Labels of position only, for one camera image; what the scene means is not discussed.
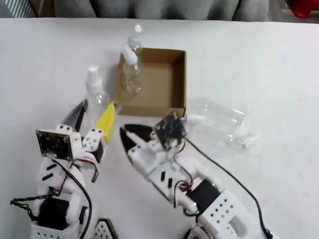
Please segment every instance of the yellow object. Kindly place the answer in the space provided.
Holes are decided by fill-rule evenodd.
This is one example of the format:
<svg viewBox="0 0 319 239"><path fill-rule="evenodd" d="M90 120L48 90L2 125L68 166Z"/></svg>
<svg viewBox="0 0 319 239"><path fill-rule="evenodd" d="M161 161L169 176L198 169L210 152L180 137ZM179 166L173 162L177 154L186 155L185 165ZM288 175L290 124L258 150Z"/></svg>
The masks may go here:
<svg viewBox="0 0 319 239"><path fill-rule="evenodd" d="M111 102L107 109L104 111L101 118L96 123L96 128L103 130L104 141L109 144L112 139L113 130L115 125L115 107L114 103Z"/></svg>

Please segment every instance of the open cardboard box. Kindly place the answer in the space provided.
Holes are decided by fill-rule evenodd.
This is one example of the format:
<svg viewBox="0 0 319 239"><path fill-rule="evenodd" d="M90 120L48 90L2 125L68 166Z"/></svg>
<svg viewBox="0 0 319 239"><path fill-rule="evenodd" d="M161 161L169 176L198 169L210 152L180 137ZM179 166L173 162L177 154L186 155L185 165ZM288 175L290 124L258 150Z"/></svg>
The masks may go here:
<svg viewBox="0 0 319 239"><path fill-rule="evenodd" d="M181 50L144 48L141 52L142 72L138 76L142 90L131 95L126 90L121 54L116 102L122 115L163 117L186 111L186 52Z"/></svg>

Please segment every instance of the bottle cap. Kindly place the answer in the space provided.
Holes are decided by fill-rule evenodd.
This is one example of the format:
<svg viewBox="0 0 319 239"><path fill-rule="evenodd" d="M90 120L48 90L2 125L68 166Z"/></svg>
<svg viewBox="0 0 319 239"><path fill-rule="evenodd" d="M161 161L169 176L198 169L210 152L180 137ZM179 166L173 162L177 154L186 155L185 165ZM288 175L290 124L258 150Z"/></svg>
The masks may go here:
<svg viewBox="0 0 319 239"><path fill-rule="evenodd" d="M134 31L131 33L129 38L132 40L140 40L142 31L143 31L143 29L142 29L141 25L138 25L138 24L135 25Z"/></svg>
<svg viewBox="0 0 319 239"><path fill-rule="evenodd" d="M92 65L88 68L88 78L86 80L86 90L89 94L96 95L103 91L102 77L99 72L99 66Z"/></svg>
<svg viewBox="0 0 319 239"><path fill-rule="evenodd" d="M122 47L122 54L126 60L126 62L129 64L129 65L135 65L137 64L138 62L138 57L137 55L135 54L134 51L131 50L131 48L128 46L128 44L125 44L123 47Z"/></svg>

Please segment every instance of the circuit board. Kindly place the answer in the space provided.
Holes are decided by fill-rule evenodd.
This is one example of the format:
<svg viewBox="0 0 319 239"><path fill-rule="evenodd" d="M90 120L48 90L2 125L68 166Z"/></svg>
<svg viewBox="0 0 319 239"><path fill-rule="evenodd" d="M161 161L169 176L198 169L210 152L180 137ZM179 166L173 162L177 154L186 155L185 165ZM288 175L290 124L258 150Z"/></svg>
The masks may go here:
<svg viewBox="0 0 319 239"><path fill-rule="evenodd" d="M55 158L72 160L70 136L62 133L37 130L41 154L43 157L54 155Z"/></svg>
<svg viewBox="0 0 319 239"><path fill-rule="evenodd" d="M178 144L180 144L182 139L187 135L176 111L173 111L158 122L155 125L154 131L165 151L171 149L174 140L177 140Z"/></svg>

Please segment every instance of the white table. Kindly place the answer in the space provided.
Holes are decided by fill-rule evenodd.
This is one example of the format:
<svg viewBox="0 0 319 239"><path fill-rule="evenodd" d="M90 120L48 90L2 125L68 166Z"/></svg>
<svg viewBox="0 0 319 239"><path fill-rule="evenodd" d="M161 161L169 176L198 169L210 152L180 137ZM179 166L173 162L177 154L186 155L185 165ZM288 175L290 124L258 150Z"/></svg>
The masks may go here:
<svg viewBox="0 0 319 239"><path fill-rule="evenodd" d="M319 26L127 19L0 19L0 238L28 237L27 214L9 201L36 193L34 131L54 128L83 99L90 64L114 78L135 23L145 29L145 47L187 51L189 97L210 97L250 117L261 149L225 164L259 199L266 226L283 239L317 238ZM119 124L136 121L121 117ZM221 177L257 216L245 192ZM121 239L178 239L191 222L129 164L117 129L89 190Z"/></svg>

